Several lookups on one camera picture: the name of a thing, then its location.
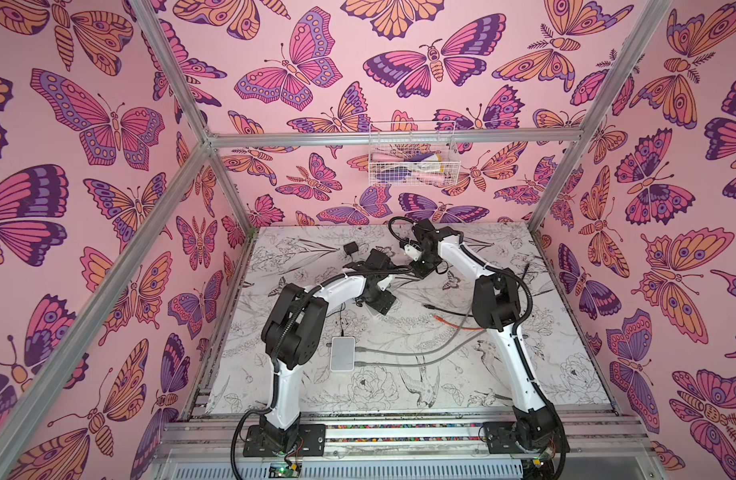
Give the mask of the white network switch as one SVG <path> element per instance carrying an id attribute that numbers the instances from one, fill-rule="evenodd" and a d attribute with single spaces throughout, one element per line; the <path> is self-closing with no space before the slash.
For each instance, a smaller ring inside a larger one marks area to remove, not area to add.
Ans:
<path id="1" fill-rule="evenodd" d="M 354 337 L 334 337 L 331 341 L 330 370 L 333 373 L 347 373 L 355 369 L 356 339 Z"/>

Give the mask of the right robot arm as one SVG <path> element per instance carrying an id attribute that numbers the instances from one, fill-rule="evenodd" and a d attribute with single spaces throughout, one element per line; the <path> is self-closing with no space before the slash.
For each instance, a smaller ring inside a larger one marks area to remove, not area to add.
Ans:
<path id="1" fill-rule="evenodd" d="M 543 392 L 525 350 L 522 326 L 534 306 L 526 282 L 513 270 L 492 265 L 472 251 L 458 230 L 438 228 L 422 220 L 413 223 L 411 231 L 414 238 L 406 242 L 404 250 L 418 275 L 446 263 L 473 284 L 470 315 L 491 337 L 506 368 L 517 445 L 531 453 L 553 448 L 564 457 L 567 440 L 563 423 Z"/>

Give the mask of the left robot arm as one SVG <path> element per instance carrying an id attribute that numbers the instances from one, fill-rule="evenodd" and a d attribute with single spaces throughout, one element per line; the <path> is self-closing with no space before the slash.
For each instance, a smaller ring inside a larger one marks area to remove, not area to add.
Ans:
<path id="1" fill-rule="evenodd" d="M 259 437 L 247 438 L 248 443 L 265 445 L 280 454 L 298 447 L 303 367 L 318 349 L 326 318 L 350 301 L 387 313 L 395 301 L 389 291 L 392 280 L 409 271 L 373 249 L 366 260 L 351 262 L 341 273 L 313 286 L 284 286 L 261 333 L 272 367 L 270 399 L 265 407 L 250 409 L 241 418 L 259 418 Z"/>

